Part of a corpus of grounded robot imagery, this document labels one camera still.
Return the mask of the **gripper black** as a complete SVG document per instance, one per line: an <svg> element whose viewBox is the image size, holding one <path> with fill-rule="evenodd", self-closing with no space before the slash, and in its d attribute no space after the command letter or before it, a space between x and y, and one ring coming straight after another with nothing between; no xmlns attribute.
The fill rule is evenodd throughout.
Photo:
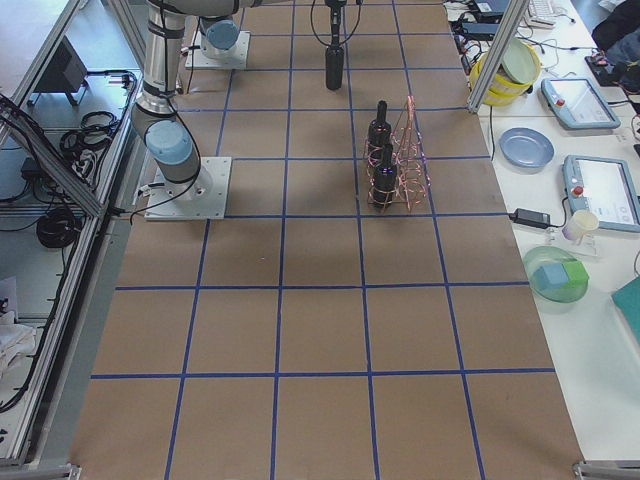
<svg viewBox="0 0 640 480"><path fill-rule="evenodd" d="M325 5L330 9L330 46L340 47L340 28L346 0L325 0Z"/></svg>

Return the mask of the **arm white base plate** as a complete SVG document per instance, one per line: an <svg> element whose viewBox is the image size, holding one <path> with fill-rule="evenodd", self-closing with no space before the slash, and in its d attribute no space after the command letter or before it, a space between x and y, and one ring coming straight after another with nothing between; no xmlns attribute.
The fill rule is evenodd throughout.
<svg viewBox="0 0 640 480"><path fill-rule="evenodd" d="M235 44L229 49L218 49L196 31L191 41L185 66L194 70L245 70L247 68L250 32L241 31Z"/></svg>
<svg viewBox="0 0 640 480"><path fill-rule="evenodd" d="M228 187L232 169L231 157L203 157L195 184L167 183L157 167L154 183L161 183L149 194L151 207L144 211L146 220L219 220L225 217Z"/></svg>

